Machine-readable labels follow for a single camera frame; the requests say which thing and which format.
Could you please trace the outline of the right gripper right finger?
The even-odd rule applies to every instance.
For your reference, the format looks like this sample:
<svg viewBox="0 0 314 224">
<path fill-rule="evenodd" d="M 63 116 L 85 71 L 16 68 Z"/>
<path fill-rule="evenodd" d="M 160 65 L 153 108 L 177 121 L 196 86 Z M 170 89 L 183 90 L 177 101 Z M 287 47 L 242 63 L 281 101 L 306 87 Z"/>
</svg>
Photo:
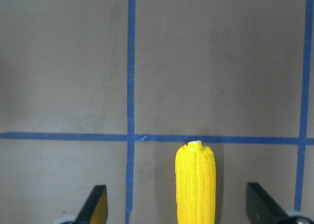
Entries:
<svg viewBox="0 0 314 224">
<path fill-rule="evenodd" d="M 285 224 L 289 217 L 256 182 L 246 184 L 246 216 L 252 224 Z"/>
</svg>

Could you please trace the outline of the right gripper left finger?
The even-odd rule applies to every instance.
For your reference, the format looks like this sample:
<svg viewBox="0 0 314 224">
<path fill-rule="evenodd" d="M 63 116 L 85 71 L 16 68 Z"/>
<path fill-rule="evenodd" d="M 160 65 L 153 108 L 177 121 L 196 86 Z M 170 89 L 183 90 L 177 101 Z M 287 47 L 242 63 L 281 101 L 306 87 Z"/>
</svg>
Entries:
<svg viewBox="0 0 314 224">
<path fill-rule="evenodd" d="M 106 185 L 93 188 L 76 217 L 77 224 L 105 224 L 108 218 Z"/>
</svg>

